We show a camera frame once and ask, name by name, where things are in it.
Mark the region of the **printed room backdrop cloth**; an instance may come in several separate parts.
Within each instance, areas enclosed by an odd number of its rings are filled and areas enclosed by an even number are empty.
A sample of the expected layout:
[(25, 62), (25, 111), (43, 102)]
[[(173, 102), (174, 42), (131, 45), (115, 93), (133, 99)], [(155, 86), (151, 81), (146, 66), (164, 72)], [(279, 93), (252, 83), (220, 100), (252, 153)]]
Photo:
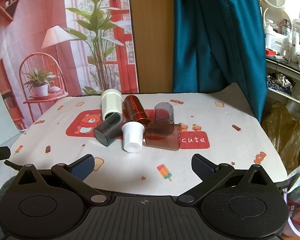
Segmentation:
[(139, 90), (129, 0), (0, 0), (0, 92), (17, 129), (110, 88)]

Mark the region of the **large white plastic cup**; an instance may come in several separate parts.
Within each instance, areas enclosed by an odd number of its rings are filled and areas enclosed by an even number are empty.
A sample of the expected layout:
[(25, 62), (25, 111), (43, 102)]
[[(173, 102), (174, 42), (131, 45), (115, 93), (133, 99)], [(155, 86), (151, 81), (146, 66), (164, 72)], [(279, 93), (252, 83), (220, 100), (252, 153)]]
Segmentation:
[(122, 94), (116, 89), (105, 90), (101, 95), (102, 119), (105, 120), (113, 113), (122, 114)]

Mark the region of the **white cartoon bear tablecloth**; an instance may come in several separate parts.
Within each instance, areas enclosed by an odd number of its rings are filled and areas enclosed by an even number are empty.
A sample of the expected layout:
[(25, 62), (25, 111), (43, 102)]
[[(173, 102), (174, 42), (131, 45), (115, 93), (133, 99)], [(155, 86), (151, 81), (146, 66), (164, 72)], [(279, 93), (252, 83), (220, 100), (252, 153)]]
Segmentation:
[(94, 128), (102, 122), (99, 96), (67, 97), (55, 103), (19, 137), (10, 162), (49, 169), (91, 154), (95, 168), (86, 183), (97, 189), (177, 196), (200, 183), (191, 168), (196, 153), (215, 164), (238, 170), (261, 165), (272, 181), (287, 179), (282, 160), (235, 83), (213, 94), (140, 94), (150, 119), (162, 102), (174, 109), (174, 124), (146, 126), (143, 142), (133, 141), (139, 125), (130, 122), (125, 135), (102, 145)]

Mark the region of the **wooden cabinet panel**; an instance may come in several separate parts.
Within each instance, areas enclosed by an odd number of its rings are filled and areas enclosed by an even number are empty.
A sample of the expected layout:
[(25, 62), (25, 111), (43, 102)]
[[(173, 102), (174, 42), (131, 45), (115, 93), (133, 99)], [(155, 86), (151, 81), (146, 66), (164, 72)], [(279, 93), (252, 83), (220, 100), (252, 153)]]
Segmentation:
[(173, 0), (130, 0), (140, 93), (170, 93)]

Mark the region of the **small white plastic cup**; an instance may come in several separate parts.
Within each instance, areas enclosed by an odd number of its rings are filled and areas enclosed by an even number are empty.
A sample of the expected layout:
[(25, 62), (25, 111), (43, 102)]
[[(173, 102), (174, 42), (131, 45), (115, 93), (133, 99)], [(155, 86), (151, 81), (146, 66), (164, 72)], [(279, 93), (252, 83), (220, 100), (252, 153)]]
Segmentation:
[(138, 153), (143, 146), (143, 124), (135, 121), (127, 122), (122, 127), (123, 149), (128, 153)]

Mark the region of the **grey smoky translucent cup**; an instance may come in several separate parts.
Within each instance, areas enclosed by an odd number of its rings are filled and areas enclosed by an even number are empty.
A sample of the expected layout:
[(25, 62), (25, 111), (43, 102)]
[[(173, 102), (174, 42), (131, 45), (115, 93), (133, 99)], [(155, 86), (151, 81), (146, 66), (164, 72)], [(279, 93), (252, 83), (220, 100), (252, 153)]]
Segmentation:
[(168, 102), (160, 102), (154, 107), (154, 116), (156, 123), (173, 124), (174, 108)]

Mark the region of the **shiny red metallic cup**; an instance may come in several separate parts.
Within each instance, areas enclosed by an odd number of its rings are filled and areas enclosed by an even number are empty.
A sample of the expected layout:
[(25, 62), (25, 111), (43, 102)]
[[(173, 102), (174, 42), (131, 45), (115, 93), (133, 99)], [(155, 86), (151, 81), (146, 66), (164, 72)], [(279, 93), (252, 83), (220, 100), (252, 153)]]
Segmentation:
[(151, 122), (137, 96), (126, 96), (123, 105), (130, 121), (139, 122), (145, 127)]

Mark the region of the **dark teal translucent cup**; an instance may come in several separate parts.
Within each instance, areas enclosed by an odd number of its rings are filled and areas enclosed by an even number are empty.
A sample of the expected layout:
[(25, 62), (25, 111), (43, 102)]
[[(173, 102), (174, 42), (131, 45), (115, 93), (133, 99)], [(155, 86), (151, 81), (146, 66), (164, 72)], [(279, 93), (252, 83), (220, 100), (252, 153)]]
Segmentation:
[(122, 135), (124, 117), (120, 113), (113, 113), (94, 128), (94, 136), (98, 142), (108, 147)]

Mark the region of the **yellow-brown plastic bag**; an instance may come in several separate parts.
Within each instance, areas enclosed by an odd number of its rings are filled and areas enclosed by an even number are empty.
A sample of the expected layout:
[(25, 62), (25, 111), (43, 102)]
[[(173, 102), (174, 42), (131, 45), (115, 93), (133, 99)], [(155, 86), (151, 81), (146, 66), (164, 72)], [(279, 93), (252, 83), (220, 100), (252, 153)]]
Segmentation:
[(291, 115), (284, 104), (274, 103), (261, 126), (278, 152), (288, 173), (299, 165), (300, 118)]

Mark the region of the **teal blue curtain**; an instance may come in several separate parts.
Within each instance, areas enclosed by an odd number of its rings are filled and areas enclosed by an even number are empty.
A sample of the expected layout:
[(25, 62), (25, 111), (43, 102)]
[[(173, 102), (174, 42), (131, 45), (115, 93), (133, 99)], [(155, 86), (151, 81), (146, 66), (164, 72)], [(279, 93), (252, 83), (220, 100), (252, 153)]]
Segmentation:
[(258, 0), (174, 0), (175, 93), (215, 93), (237, 83), (261, 120), (265, 49)]

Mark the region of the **brown translucent cup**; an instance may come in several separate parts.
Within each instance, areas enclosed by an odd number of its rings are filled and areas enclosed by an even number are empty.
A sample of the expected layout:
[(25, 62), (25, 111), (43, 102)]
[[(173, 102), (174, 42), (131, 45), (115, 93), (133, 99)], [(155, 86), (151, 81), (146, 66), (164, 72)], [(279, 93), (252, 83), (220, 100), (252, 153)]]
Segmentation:
[(145, 130), (145, 144), (149, 147), (177, 151), (180, 148), (181, 125), (149, 123)]

